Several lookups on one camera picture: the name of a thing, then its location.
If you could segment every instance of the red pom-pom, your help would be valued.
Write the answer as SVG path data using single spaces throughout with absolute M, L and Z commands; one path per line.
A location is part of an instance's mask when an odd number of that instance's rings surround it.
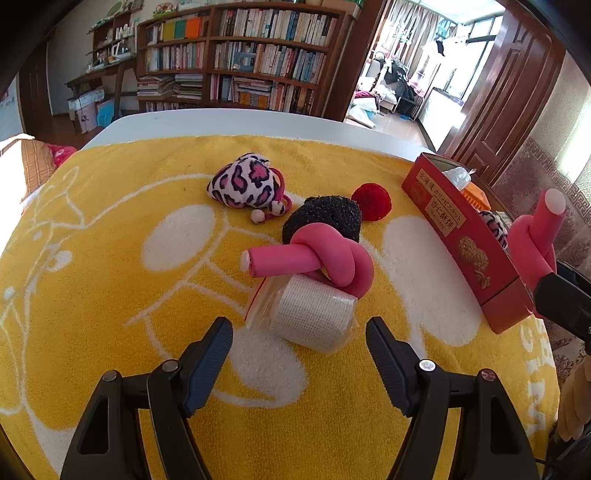
M 363 220 L 381 220 L 392 210 L 388 191 L 377 183 L 364 183 L 353 192 L 351 200 L 359 205 Z

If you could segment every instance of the wooden floor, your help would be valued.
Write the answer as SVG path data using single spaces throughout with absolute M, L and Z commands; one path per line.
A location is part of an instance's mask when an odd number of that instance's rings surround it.
M 71 146 L 80 150 L 101 130 L 103 130 L 102 127 L 97 127 L 85 134 L 76 132 L 74 123 L 70 120 L 69 115 L 65 114 L 54 116 L 50 124 L 40 128 L 38 132 L 31 135 L 45 143 Z

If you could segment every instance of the biscuit box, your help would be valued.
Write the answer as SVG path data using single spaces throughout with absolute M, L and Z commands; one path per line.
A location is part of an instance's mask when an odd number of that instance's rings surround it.
M 509 256 L 478 212 L 422 153 L 402 183 L 451 253 L 495 333 L 533 312 L 533 302 Z

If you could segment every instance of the wooden door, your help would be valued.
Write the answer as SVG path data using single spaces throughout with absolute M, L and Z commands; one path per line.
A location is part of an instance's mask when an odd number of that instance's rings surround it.
M 564 59 L 563 46 L 517 2 L 507 10 L 473 93 L 438 153 L 475 168 L 489 184 L 501 175 L 540 116 Z
M 39 136 L 52 123 L 47 93 L 47 41 L 31 53 L 18 71 L 18 87 L 25 132 Z

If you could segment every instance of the yellow blanket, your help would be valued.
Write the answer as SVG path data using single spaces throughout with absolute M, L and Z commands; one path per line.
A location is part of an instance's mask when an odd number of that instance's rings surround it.
M 401 190 L 410 163 L 316 142 L 201 137 L 97 147 L 59 168 L 0 258 L 0 423 L 38 479 L 56 479 L 101 374 L 151 371 L 202 337 L 214 318 L 235 330 L 207 405 L 191 419 L 214 479 L 382 479 L 408 420 L 390 404 L 358 335 L 332 356 L 243 326 L 254 281 L 248 247 L 280 242 L 282 219 L 207 197 L 239 155 L 270 158 L 296 204 L 350 196 L 375 181 L 392 212 L 364 223 L 376 278 L 358 303 L 443 368 L 500 376 L 544 457 L 558 404 L 544 325 L 533 317 L 493 334 L 439 238 Z M 449 415 L 436 478 L 447 478 L 459 412 Z M 163 479 L 142 413 L 147 455 Z

